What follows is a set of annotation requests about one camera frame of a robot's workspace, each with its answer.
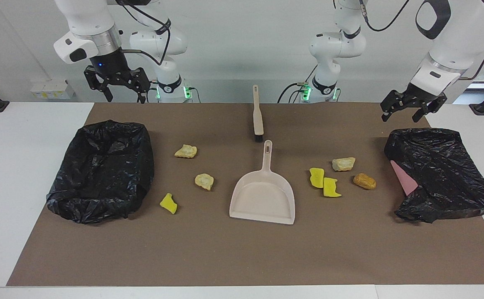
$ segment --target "dustpan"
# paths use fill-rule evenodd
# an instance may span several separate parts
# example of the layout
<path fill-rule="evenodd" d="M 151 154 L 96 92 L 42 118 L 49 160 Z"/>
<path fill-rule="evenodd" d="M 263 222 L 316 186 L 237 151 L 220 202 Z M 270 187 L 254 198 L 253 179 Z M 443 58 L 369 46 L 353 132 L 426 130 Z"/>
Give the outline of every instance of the dustpan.
<path fill-rule="evenodd" d="M 289 182 L 270 169 L 273 143 L 264 142 L 262 169 L 238 180 L 229 207 L 233 218 L 292 225 L 295 201 Z"/>

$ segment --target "beige chip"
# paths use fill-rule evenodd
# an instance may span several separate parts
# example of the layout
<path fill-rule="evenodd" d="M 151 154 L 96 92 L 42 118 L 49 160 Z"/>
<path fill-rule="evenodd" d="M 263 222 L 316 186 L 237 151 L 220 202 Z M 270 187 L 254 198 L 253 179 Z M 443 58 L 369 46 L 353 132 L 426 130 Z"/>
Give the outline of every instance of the beige chip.
<path fill-rule="evenodd" d="M 193 158 L 198 153 L 198 148 L 188 144 L 183 144 L 180 150 L 178 150 L 174 156 L 180 158 Z"/>
<path fill-rule="evenodd" d="M 214 184 L 214 178 L 208 174 L 198 174 L 194 182 L 199 187 L 210 191 L 210 187 Z"/>

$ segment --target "black trash bag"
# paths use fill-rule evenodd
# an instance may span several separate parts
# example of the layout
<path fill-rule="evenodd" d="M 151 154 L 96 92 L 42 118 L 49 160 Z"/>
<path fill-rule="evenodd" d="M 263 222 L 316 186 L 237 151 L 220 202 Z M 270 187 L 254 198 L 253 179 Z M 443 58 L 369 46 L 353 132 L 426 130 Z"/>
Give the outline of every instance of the black trash bag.
<path fill-rule="evenodd" d="M 127 218 L 149 191 L 153 168 L 144 125 L 112 120 L 86 125 L 70 142 L 46 205 L 76 223 Z"/>
<path fill-rule="evenodd" d="M 484 178 L 460 133 L 447 129 L 399 129 L 384 153 L 419 185 L 395 211 L 400 218 L 433 223 L 484 214 Z"/>

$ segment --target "brown tabletop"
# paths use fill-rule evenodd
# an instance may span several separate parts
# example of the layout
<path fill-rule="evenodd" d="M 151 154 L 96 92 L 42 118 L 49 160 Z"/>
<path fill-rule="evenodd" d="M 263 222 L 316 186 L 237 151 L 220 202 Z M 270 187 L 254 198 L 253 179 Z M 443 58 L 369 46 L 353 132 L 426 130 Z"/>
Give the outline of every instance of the brown tabletop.
<path fill-rule="evenodd" d="M 261 167 L 249 104 L 101 104 L 86 123 L 143 123 L 150 132 L 155 178 L 128 219 L 79 225 L 43 209 L 9 286 L 224 286 L 283 284 L 484 284 L 481 217 L 404 223 L 393 211 L 404 194 L 383 153 L 393 129 L 428 127 L 413 110 L 388 123 L 378 104 L 262 105 L 272 170 L 295 194 L 294 225 L 231 219 L 238 179 Z M 182 144 L 194 159 L 173 157 Z M 350 172 L 331 160 L 356 157 Z M 336 199 L 310 186 L 308 169 L 337 178 Z M 194 184 L 215 177 L 212 191 Z M 352 184 L 364 172 L 366 191 Z M 158 204 L 166 193 L 171 215 Z"/>

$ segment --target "dustpan handle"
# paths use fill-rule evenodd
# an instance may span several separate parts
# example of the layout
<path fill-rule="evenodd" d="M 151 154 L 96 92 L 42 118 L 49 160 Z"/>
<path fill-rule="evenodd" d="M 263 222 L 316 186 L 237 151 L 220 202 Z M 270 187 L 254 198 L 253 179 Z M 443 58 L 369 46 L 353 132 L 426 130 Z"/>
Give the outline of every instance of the dustpan handle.
<path fill-rule="evenodd" d="M 271 171 L 272 149 L 273 142 L 271 140 L 266 140 L 266 142 L 264 142 L 264 155 L 262 157 L 262 170 L 265 172 Z"/>

